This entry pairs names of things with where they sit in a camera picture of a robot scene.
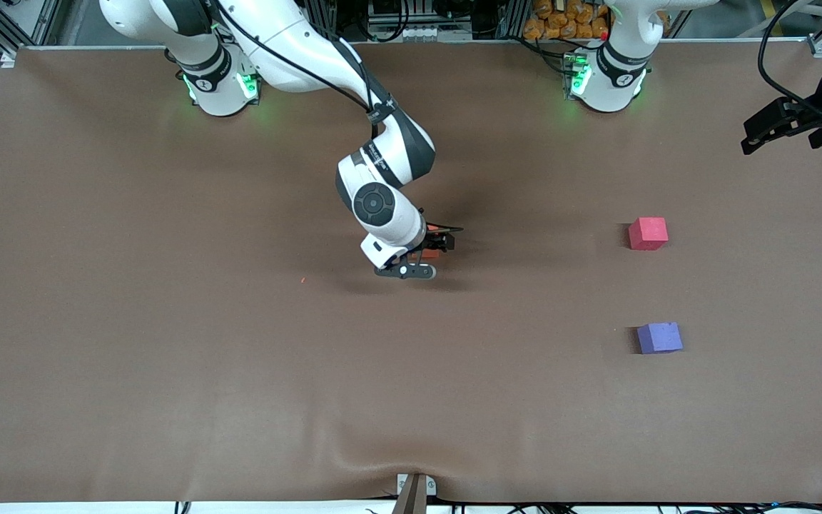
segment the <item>black cable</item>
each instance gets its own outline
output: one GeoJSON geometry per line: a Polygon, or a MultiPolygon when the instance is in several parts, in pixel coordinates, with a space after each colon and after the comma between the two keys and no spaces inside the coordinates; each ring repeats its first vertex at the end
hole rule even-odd
{"type": "Polygon", "coordinates": [[[534,45],[535,45],[535,48],[538,48],[538,55],[541,56],[541,60],[544,61],[544,64],[546,64],[548,68],[554,69],[554,71],[556,71],[557,73],[560,73],[561,75],[567,75],[567,72],[564,71],[564,69],[557,68],[557,66],[555,66],[554,63],[547,60],[547,56],[544,55],[544,52],[541,50],[541,45],[538,44],[537,39],[534,40],[534,45]]]}
{"type": "Polygon", "coordinates": [[[360,105],[360,107],[363,109],[363,111],[368,111],[368,107],[363,103],[363,101],[358,100],[352,94],[349,94],[348,91],[345,91],[342,88],[336,86],[335,84],[332,84],[332,82],[326,81],[326,79],[320,77],[319,75],[313,73],[312,71],[309,71],[309,69],[303,68],[303,66],[297,64],[294,61],[291,61],[290,59],[286,58],[286,56],[281,55],[277,51],[275,51],[271,48],[268,48],[268,45],[265,45],[265,43],[258,40],[258,38],[256,38],[255,36],[250,35],[247,31],[245,31],[245,29],[243,29],[243,27],[239,23],[237,23],[237,20],[233,19],[233,17],[230,14],[228,14],[228,11],[226,11],[226,9],[219,9],[219,11],[221,13],[221,16],[224,16],[224,19],[226,21],[228,21],[230,23],[230,25],[234,26],[234,29],[239,30],[239,32],[243,36],[245,36],[247,39],[249,39],[250,41],[255,43],[255,45],[258,46],[258,48],[261,48],[261,49],[267,51],[272,56],[277,58],[279,61],[283,61],[287,65],[290,65],[290,66],[293,66],[296,69],[299,69],[299,71],[302,71],[303,73],[306,73],[310,77],[313,77],[314,79],[317,79],[317,81],[322,82],[323,84],[325,84],[326,86],[329,86],[333,90],[338,91],[339,94],[342,94],[348,100],[355,102],[355,104],[357,104],[357,105],[360,105]]]}
{"type": "MultiPolygon", "coordinates": [[[[760,512],[768,512],[770,510],[774,510],[774,508],[808,508],[808,510],[819,510],[822,511],[822,505],[816,505],[813,503],[806,503],[801,501],[787,501],[785,503],[774,503],[770,505],[766,505],[766,507],[758,507],[754,505],[751,508],[745,508],[742,505],[730,505],[728,507],[729,510],[725,510],[724,507],[721,505],[709,505],[709,507],[715,508],[715,510],[719,512],[729,512],[733,511],[737,514],[754,514],[760,512]]],[[[686,510],[681,512],[681,514],[713,514],[711,511],[708,510],[686,510]]]]}
{"type": "Polygon", "coordinates": [[[191,501],[177,501],[173,504],[173,514],[189,514],[189,508],[191,507],[191,501]]]}
{"type": "Polygon", "coordinates": [[[797,101],[802,107],[812,111],[812,113],[822,118],[821,109],[816,108],[811,104],[811,102],[801,98],[797,94],[794,94],[779,82],[774,81],[774,79],[769,76],[769,73],[766,72],[766,67],[763,65],[763,56],[766,55],[766,43],[769,41],[770,33],[773,32],[774,27],[776,27],[776,24],[779,23],[779,19],[783,16],[783,14],[785,14],[794,4],[795,2],[788,2],[785,6],[782,6],[782,9],[779,9],[779,11],[776,12],[776,15],[773,16],[772,20],[770,20],[769,25],[766,26],[766,32],[763,33],[763,39],[760,41],[760,52],[757,53],[756,57],[756,67],[757,71],[760,71],[760,76],[763,77],[763,81],[769,84],[774,90],[781,92],[781,94],[786,95],[794,101],[797,101]]]}
{"type": "Polygon", "coordinates": [[[357,29],[359,29],[360,33],[370,41],[375,41],[377,43],[388,43],[389,41],[395,41],[395,39],[398,39],[398,36],[401,36],[402,33],[405,32],[405,29],[408,28],[408,23],[411,22],[411,6],[409,6],[408,0],[402,0],[402,6],[405,7],[405,20],[402,22],[402,12],[398,11],[398,25],[395,27],[395,32],[392,33],[392,36],[388,36],[386,39],[379,39],[378,36],[370,34],[365,27],[363,27],[360,17],[357,17],[356,19],[357,29]]]}
{"type": "MultiPolygon", "coordinates": [[[[564,56],[564,54],[562,54],[561,52],[551,52],[551,51],[548,51],[548,50],[538,48],[538,45],[537,45],[538,40],[537,39],[535,39],[535,44],[534,45],[532,45],[532,43],[529,43],[528,39],[523,39],[523,38],[520,38],[519,36],[509,36],[509,39],[512,39],[513,41],[518,41],[519,43],[522,43],[522,45],[525,46],[526,49],[532,50],[532,52],[535,52],[537,54],[541,54],[541,55],[545,55],[545,56],[556,56],[557,58],[562,58],[564,56]]],[[[583,45],[582,43],[577,43],[577,42],[575,42],[574,40],[571,40],[571,39],[557,39],[557,40],[562,42],[562,43],[567,43],[568,45],[578,46],[578,48],[586,49],[586,50],[597,50],[597,49],[601,48],[600,45],[599,46],[587,46],[587,45],[583,45]]]]}
{"type": "MultiPolygon", "coordinates": [[[[366,65],[364,65],[363,62],[359,63],[359,65],[361,78],[363,79],[363,83],[366,84],[366,113],[369,114],[372,113],[372,90],[370,89],[370,81],[367,79],[366,65]]],[[[376,136],[379,136],[379,124],[370,121],[370,139],[375,139],[376,136]]]]}

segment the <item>metal bracket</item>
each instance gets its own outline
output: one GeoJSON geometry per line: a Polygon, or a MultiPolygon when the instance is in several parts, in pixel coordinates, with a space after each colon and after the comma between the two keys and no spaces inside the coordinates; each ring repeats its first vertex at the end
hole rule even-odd
{"type": "MultiPolygon", "coordinates": [[[[430,476],[424,475],[422,478],[427,481],[427,495],[437,495],[437,481],[431,478],[430,476]]],[[[400,473],[398,475],[398,487],[395,489],[399,495],[402,494],[402,489],[405,488],[405,482],[407,482],[408,475],[407,473],[400,473]]]]}
{"type": "Polygon", "coordinates": [[[398,475],[398,500],[392,514],[427,514],[427,496],[431,489],[436,495],[437,481],[429,476],[398,475]]]}
{"type": "Polygon", "coordinates": [[[811,55],[815,56],[817,59],[822,59],[822,46],[816,42],[815,35],[808,35],[808,46],[810,46],[811,55]]]}

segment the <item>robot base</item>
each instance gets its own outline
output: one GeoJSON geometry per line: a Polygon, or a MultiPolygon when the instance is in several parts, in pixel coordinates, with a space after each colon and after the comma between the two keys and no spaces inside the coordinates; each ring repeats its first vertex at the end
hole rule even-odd
{"type": "Polygon", "coordinates": [[[211,98],[211,94],[193,89],[193,85],[185,77],[180,77],[180,80],[185,82],[186,88],[189,90],[189,99],[192,100],[193,107],[201,107],[206,113],[214,117],[226,118],[239,114],[248,105],[258,105],[258,101],[262,97],[262,78],[259,75],[240,75],[234,77],[234,81],[243,89],[243,97],[226,95],[226,98],[211,98]],[[198,99],[210,98],[212,105],[200,104],[198,99]]]}
{"type": "Polygon", "coordinates": [[[630,104],[642,89],[646,71],[633,84],[616,87],[599,71],[597,50],[577,49],[564,55],[564,91],[570,100],[578,99],[601,113],[616,113],[630,104]]]}
{"type": "MultiPolygon", "coordinates": [[[[382,268],[374,268],[374,273],[378,276],[400,278],[402,280],[411,278],[417,280],[433,280],[437,277],[437,268],[421,260],[433,258],[433,254],[446,253],[456,248],[456,238],[454,232],[460,232],[460,227],[447,227],[446,225],[427,224],[427,234],[424,241],[411,251],[403,253],[398,257],[392,257],[382,268]]],[[[375,239],[372,235],[367,235],[361,246],[372,244],[375,239]]]]}

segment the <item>table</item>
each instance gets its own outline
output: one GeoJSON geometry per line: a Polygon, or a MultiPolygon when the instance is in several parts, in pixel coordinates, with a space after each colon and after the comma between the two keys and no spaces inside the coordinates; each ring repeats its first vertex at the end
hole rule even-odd
{"type": "MultiPolygon", "coordinates": [[[[375,277],[332,91],[212,119],[160,51],[0,71],[0,501],[822,501],[822,149],[741,155],[753,44],[666,44],[623,113],[517,45],[362,46],[463,225],[375,277]],[[625,228],[664,216],[671,243],[625,228]],[[632,328],[681,324],[637,355],[632,328]]],[[[803,43],[767,56],[812,91],[803,43]]]]}

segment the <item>black rubber band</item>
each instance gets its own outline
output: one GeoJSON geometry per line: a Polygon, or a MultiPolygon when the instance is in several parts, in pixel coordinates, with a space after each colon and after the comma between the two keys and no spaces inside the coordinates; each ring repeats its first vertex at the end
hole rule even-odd
{"type": "Polygon", "coordinates": [[[607,75],[608,79],[611,79],[611,84],[616,88],[629,88],[645,71],[645,67],[632,69],[632,71],[619,68],[608,61],[604,52],[598,53],[598,69],[607,75]]]}
{"type": "Polygon", "coordinates": [[[640,64],[646,64],[649,62],[649,58],[652,57],[652,54],[648,56],[640,56],[640,58],[636,58],[635,56],[625,56],[622,53],[618,52],[614,49],[614,46],[611,45],[610,39],[604,42],[604,45],[601,46],[602,49],[607,50],[607,53],[613,56],[615,61],[618,61],[622,64],[626,64],[627,66],[637,66],[640,64]]]}
{"type": "Polygon", "coordinates": [[[366,117],[370,120],[371,126],[378,126],[395,112],[395,108],[397,108],[395,100],[389,97],[382,104],[374,104],[372,111],[366,114],[366,117]]]}
{"type": "Polygon", "coordinates": [[[176,62],[180,65],[180,68],[185,69],[186,71],[202,71],[203,69],[209,69],[214,66],[215,62],[218,62],[218,59],[221,59],[221,54],[224,51],[224,46],[218,43],[218,49],[215,50],[215,55],[210,56],[207,61],[203,61],[198,64],[186,64],[185,62],[180,62],[179,59],[176,59],[176,62]]]}
{"type": "Polygon", "coordinates": [[[212,92],[218,90],[218,84],[230,72],[230,65],[233,61],[230,58],[230,52],[226,49],[222,50],[224,50],[224,59],[215,71],[208,73],[208,75],[192,75],[190,73],[186,73],[186,78],[189,79],[189,84],[195,86],[195,88],[199,91],[212,92]]]}
{"type": "Polygon", "coordinates": [[[382,154],[376,147],[376,143],[372,142],[372,140],[367,141],[363,144],[362,149],[363,153],[366,153],[366,156],[370,162],[372,162],[372,165],[376,167],[376,171],[378,171],[382,179],[385,180],[385,183],[395,189],[401,189],[402,183],[398,180],[398,177],[395,176],[395,172],[392,171],[391,167],[389,167],[389,163],[385,162],[385,159],[382,158],[382,154]]]}

